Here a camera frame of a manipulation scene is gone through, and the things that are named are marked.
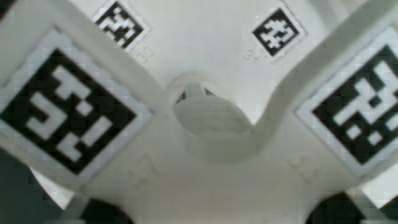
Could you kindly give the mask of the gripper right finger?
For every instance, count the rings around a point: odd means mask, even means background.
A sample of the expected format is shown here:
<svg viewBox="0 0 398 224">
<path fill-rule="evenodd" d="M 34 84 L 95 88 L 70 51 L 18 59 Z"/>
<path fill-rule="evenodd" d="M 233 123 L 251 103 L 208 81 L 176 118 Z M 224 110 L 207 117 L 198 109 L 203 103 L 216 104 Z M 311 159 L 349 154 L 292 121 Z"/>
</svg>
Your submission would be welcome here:
<svg viewBox="0 0 398 224">
<path fill-rule="evenodd" d="M 304 224 L 398 224 L 398 195 L 377 206 L 365 191 L 351 188 L 322 200 Z"/>
</svg>

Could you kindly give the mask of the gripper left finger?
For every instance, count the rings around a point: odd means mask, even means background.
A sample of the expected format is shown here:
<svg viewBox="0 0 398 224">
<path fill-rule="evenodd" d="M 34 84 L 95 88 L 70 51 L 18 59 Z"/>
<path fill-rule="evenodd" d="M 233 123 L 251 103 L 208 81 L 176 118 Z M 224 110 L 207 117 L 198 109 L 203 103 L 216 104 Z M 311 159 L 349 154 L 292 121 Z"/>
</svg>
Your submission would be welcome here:
<svg viewBox="0 0 398 224">
<path fill-rule="evenodd" d="M 56 224 L 134 224 L 121 208 L 77 193 Z"/>
</svg>

